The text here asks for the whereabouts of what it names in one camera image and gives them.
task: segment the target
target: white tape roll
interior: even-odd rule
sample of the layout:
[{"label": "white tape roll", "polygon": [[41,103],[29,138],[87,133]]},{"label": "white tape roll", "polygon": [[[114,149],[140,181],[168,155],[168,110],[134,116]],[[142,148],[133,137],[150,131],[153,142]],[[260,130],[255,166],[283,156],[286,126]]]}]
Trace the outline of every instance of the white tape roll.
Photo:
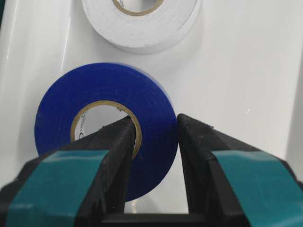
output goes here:
[{"label": "white tape roll", "polygon": [[149,10],[131,12],[122,0],[82,0],[94,29],[114,46],[132,53],[155,53],[175,45],[191,29],[201,0],[158,0]]}]

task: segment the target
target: tape core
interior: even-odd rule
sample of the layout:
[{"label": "tape core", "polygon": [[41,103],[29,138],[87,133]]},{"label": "tape core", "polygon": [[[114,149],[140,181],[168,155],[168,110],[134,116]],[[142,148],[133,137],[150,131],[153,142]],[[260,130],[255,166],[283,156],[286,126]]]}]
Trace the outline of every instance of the tape core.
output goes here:
[{"label": "tape core", "polygon": [[132,12],[132,11],[129,11],[125,8],[123,8],[123,6],[120,4],[120,2],[118,0],[112,0],[114,5],[118,8],[118,10],[120,10],[121,12],[127,14],[127,15],[130,15],[130,16],[145,16],[147,14],[150,14],[152,13],[153,11],[155,11],[160,5],[162,5],[162,3],[164,2],[164,0],[158,0],[154,5],[153,7],[151,7],[149,10],[145,10],[145,11],[142,11],[142,12]]},{"label": "tape core", "polygon": [[134,125],[135,125],[135,129],[136,129],[136,141],[135,141],[135,146],[134,146],[134,150],[133,150],[133,159],[136,157],[140,146],[141,146],[141,142],[142,142],[142,131],[141,131],[141,127],[139,124],[139,121],[137,119],[137,117],[134,115],[134,113],[128,109],[126,106],[117,103],[117,102],[113,102],[113,101],[108,101],[108,100],[100,100],[100,101],[96,101],[93,103],[88,104],[87,106],[83,107],[78,113],[77,115],[74,117],[72,124],[71,124],[71,142],[75,141],[75,130],[76,130],[76,126],[78,121],[80,120],[80,118],[91,108],[96,107],[96,106],[100,106],[100,105],[109,105],[109,106],[114,106],[116,108],[118,108],[121,111],[124,111],[125,113],[128,114],[128,116],[130,116],[130,118],[132,119]]}]

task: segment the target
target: tape roll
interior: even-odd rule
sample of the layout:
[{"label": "tape roll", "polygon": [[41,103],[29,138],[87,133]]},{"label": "tape roll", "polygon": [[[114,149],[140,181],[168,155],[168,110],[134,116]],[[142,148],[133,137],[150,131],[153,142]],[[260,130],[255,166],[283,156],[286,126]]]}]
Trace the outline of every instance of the tape roll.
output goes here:
[{"label": "tape roll", "polygon": [[158,0],[140,13],[124,9],[118,0],[82,3],[91,25],[106,40],[127,52],[146,54],[179,42],[196,21],[201,0]]},{"label": "tape roll", "polygon": [[161,182],[178,147],[173,107],[164,89],[146,73],[126,65],[96,63],[59,78],[48,89],[37,111],[37,151],[42,155],[70,143],[75,118],[88,106],[104,101],[124,106],[140,125],[142,141],[141,145],[136,141],[139,149],[128,183],[130,201]]}]

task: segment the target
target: teal tape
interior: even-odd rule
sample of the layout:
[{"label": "teal tape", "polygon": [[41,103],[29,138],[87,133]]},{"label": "teal tape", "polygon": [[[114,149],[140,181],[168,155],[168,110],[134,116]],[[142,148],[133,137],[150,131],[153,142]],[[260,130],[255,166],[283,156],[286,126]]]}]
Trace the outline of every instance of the teal tape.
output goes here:
[{"label": "teal tape", "polygon": [[250,224],[303,226],[303,193],[283,164],[263,151],[214,151]]},{"label": "teal tape", "polygon": [[44,159],[11,203],[6,227],[72,227],[107,153],[57,151]]}]

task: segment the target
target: white background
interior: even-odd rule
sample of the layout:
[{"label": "white background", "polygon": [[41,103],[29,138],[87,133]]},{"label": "white background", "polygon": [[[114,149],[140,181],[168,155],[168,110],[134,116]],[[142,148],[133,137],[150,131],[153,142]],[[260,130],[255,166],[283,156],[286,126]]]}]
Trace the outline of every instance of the white background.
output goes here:
[{"label": "white background", "polygon": [[[291,164],[303,180],[301,0],[204,0],[196,24],[156,54],[100,37],[80,0],[7,0],[0,32],[0,186],[37,156],[34,123],[46,90],[94,62],[134,65],[185,113]],[[167,177],[126,212],[187,212],[179,152]]]}]

